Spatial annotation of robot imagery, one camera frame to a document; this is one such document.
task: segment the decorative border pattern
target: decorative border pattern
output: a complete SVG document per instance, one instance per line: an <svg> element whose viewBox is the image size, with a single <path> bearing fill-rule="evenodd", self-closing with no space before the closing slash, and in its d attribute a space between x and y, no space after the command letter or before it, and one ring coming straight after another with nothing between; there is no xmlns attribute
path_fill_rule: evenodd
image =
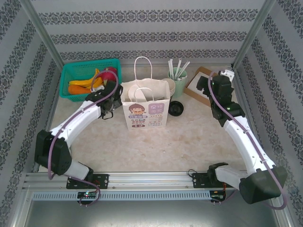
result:
<svg viewBox="0 0 303 227"><path fill-rule="evenodd" d="M292 145L294 146L294 151L297 153L300 164L303 165L303 136L300 135L298 125L294 121L293 114L289 110L289 106L287 105L287 101L284 98L282 89L278 84L278 80L276 79L274 72L269 65L268 59L262 49L262 46L260 45L257 38L255 38L255 40L252 42L251 48L255 53L259 66L261 67L264 74L264 78L271 91L271 94L273 95L273 99L275 100L277 109L280 112L281 119L284 122L287 133L289 134L289 138L291 138Z"/></svg>
<svg viewBox="0 0 303 227"><path fill-rule="evenodd" d="M7 0L0 10L0 40L3 39L10 24L15 19L17 13L21 9L21 4L18 0Z"/></svg>
<svg viewBox="0 0 303 227"><path fill-rule="evenodd" d="M4 193L4 200L2 200L2 206L0 208L0 210L1 210L0 226L5 226L6 221L8 220L11 206L13 204L13 199L16 196L16 190L18 188L20 177L24 170L27 156L30 151L32 142L34 140L34 136L36 134L36 130L37 130L37 126L39 123L39 119L41 117L43 106L44 106L45 100L47 98L47 93L51 86L52 79L53 79L56 69L57 69L57 66L56 66L54 60L52 60L50 63L50 66L48 68L48 72L46 74L43 85L41 87L41 91L37 98L37 103L35 105L35 109L33 111L32 117L29 121L28 129L25 134L25 139L22 142L22 146L21 146L19 154L18 154L17 162L14 165L14 171L12 172L12 177L9 180L8 189Z"/></svg>
<svg viewBox="0 0 303 227"><path fill-rule="evenodd" d="M276 54L279 56L280 62L287 76L290 78L296 93L299 95L298 97L301 99L301 104L303 104L303 76L297 60L293 57L271 16L268 16L264 21L263 29L269 37Z"/></svg>
<svg viewBox="0 0 303 227"><path fill-rule="evenodd" d="M279 5L288 16L288 19L297 29L300 38L303 38L303 7L298 0L278 0Z"/></svg>
<svg viewBox="0 0 303 227"><path fill-rule="evenodd" d="M135 59L138 56L147 58L234 58L238 50L141 50L141 51L87 51L61 52L64 61L97 60L97 59Z"/></svg>
<svg viewBox="0 0 303 227"><path fill-rule="evenodd" d="M30 20L26 24L25 28L22 31L21 36L16 43L14 50L9 56L7 64L4 66L3 71L0 75L0 106L4 100L12 79L16 76L17 70L20 67L20 64L24 58L24 55L32 42L34 34L36 33L35 27Z"/></svg>
<svg viewBox="0 0 303 227"><path fill-rule="evenodd" d="M17 98L17 103L14 106L14 110L11 113L12 115L9 118L9 123L4 130L2 140L0 142L0 170L3 169L3 165L5 164L6 157L10 150L10 145L16 135L18 126L20 125L22 115L29 100L29 96L33 90L33 86L35 85L36 78L41 69L41 65L44 61L46 53L47 48L44 43L41 43L33 60L32 66L28 71L25 83L22 86L21 92Z"/></svg>
<svg viewBox="0 0 303 227"><path fill-rule="evenodd" d="M285 157L284 150L279 141L279 137L276 133L275 126L272 123L264 97L261 93L260 87L258 85L254 71L252 69L252 66L250 64L250 61L249 61L247 55L243 58L242 65L246 71L246 76L249 78L250 86L251 86L251 89L253 90L254 97L256 99L256 104L258 105L259 111L261 113L262 120L263 120L264 126L266 128L266 131L267 131L267 134L269 137L269 141L271 143L271 147L272 147L273 152L276 157L276 161L279 166L283 166L285 168L285 170L287 171L287 179L286 179L285 185L287 187L288 194L290 195L290 200L292 201L293 208L296 210L295 214L298 216L300 225L303 226L303 212L302 212L303 201L302 201L301 195L299 194L300 190L299 190L298 186L296 186L296 181L294 180L294 174L291 172L290 164L289 164L287 158ZM241 84L242 84L242 87L243 87L243 90L245 93L245 89L244 89L245 87L243 86L241 76L239 76L239 78L240 78L240 81L241 81ZM249 99L248 99L248 96L246 93L245 93L245 96L246 96L246 99L249 104ZM254 124L257 129L256 121L253 116L252 116L252 118L253 118ZM262 145L262 141L260 139L258 130L257 130L257 133L258 133L258 137L259 137L261 146L264 147Z"/></svg>
<svg viewBox="0 0 303 227"><path fill-rule="evenodd" d="M51 38L54 44L58 45L136 42L241 42L246 35L246 32L137 32L51 35Z"/></svg>
<svg viewBox="0 0 303 227"><path fill-rule="evenodd" d="M253 21L257 9L170 9L129 11L84 11L39 13L44 25L181 22Z"/></svg>

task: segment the black lid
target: black lid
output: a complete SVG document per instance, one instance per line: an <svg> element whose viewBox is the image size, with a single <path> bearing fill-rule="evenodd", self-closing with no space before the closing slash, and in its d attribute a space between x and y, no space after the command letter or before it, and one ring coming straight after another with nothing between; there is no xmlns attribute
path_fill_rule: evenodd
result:
<svg viewBox="0 0 303 227"><path fill-rule="evenodd" d="M169 104L169 114L178 117L183 113L184 106L181 102L173 101Z"/></svg>

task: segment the black mounting bracket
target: black mounting bracket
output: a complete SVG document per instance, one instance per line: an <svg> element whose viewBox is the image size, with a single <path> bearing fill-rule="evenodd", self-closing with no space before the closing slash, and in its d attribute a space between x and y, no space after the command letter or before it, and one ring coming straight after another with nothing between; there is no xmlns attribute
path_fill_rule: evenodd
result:
<svg viewBox="0 0 303 227"><path fill-rule="evenodd" d="M193 173L193 187L194 188L223 188L223 182L217 181L211 183L207 173Z"/></svg>
<svg viewBox="0 0 303 227"><path fill-rule="evenodd" d="M209 166L207 173L193 173L191 177L193 178L194 188L223 188L223 182L218 181L215 173L215 169L219 166L228 165L225 162L217 163Z"/></svg>
<svg viewBox="0 0 303 227"><path fill-rule="evenodd" d="M109 181L108 174L94 174L91 182L96 184L100 189L107 189L108 181ZM70 179L70 178L68 178L68 180L67 180L66 188L67 189L81 189L81 190L95 189L95 187L90 184L76 181L76 180Z"/></svg>

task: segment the cable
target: cable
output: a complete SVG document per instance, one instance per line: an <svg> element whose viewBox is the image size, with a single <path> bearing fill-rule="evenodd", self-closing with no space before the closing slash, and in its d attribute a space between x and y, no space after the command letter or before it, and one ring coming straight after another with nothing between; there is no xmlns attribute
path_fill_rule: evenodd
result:
<svg viewBox="0 0 303 227"><path fill-rule="evenodd" d="M92 104L89 104L88 106L84 107L82 110L79 110L78 112L76 112L76 113L75 113L73 116L71 116L70 119L67 120L66 123L64 123L64 125L58 130L57 134L56 134L56 135L54 136L54 138L53 138L53 141L52 141L52 143L51 143L51 146L50 146L50 148L49 148L49 153L48 153L47 173L48 173L48 178L49 178L50 180L52 180L53 177L55 176L55 173L52 175L52 172L51 172L51 164L52 164L53 147L54 147L55 142L56 142L56 140L58 139L59 135L64 131L65 127L66 127L73 119L75 119L75 117L77 117L80 113L84 112L85 110L91 108L92 106L94 106L94 105L96 105L96 104L98 104L98 103L100 103L100 102L106 100L107 98L111 97L111 96L114 94L114 92L117 90L117 88L118 88L118 82L119 82L118 76L117 76L114 72L112 72L112 71L110 71L110 70L103 70L103 71L101 71L100 73L98 73L97 75L95 75L94 78L93 78L93 80L92 80L92 84L94 83L95 79L98 78L98 77L101 75L101 73L104 73L104 72L110 72L110 73L112 73L112 74L115 76L115 79L116 79L116 86L115 86L115 88L112 90L112 92L110 92L110 93L109 93L107 96L105 96L104 98L102 98L102 99L100 99L100 100L98 100L98 101L96 101L96 102L94 102L94 103L92 103ZM100 192L99 187L98 187L96 184L91 183L91 182L88 182L88 181L84 181L84 180L81 180L81 179L78 179L78 178L76 178L76 177L71 177L71 176L67 176L67 177L70 177L71 179L74 179L74 180L76 180L76 181L81 181L81 182L90 184L90 185L94 186L94 187L98 190L99 193L98 193L97 199L94 200L92 203L86 205L86 206L92 205L92 204L94 204L96 201L98 201L98 199L100 198L100 193L101 193L101 192Z"/></svg>
<svg viewBox="0 0 303 227"><path fill-rule="evenodd" d="M283 197L283 205L281 207L273 207L273 206L270 206L268 204L266 204L268 207L274 209L274 210L283 210L286 206L287 206L287 199L286 199L286 193L284 192L280 182L278 181L278 179L276 178L276 176L274 175L273 171L270 169L270 167L268 166L266 160L264 159L264 157L262 156L262 153L261 151L259 150L259 148L257 147L254 139L252 138L250 132L243 126L240 124L240 122L237 121L237 119L235 119L228 111L226 111L224 109L223 106L220 105L220 103L218 102L218 100L216 99L215 95L214 95L214 92L212 90L212 86L211 86L211 79L214 75L214 71L211 72L211 74L209 75L209 78L208 78L208 89L210 91L210 94L214 100L214 102L217 104L217 106L229 117L231 118L233 121L236 122L236 124L243 130L244 133L246 133L246 135L248 136L248 138L250 139L252 145L254 146L256 152L258 153L262 163L265 165L266 169L268 170L269 174L271 175L271 177L274 179L276 185L278 186L281 194L282 194L282 197Z"/></svg>

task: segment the cartoon illustration on bag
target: cartoon illustration on bag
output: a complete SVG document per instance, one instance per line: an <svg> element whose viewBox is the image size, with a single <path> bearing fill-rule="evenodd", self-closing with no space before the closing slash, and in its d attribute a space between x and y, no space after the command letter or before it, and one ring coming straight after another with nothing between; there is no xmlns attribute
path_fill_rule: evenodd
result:
<svg viewBox="0 0 303 227"><path fill-rule="evenodd" d="M132 115L143 115L143 113L146 113L145 108L137 103L129 106L128 110L131 112Z"/></svg>

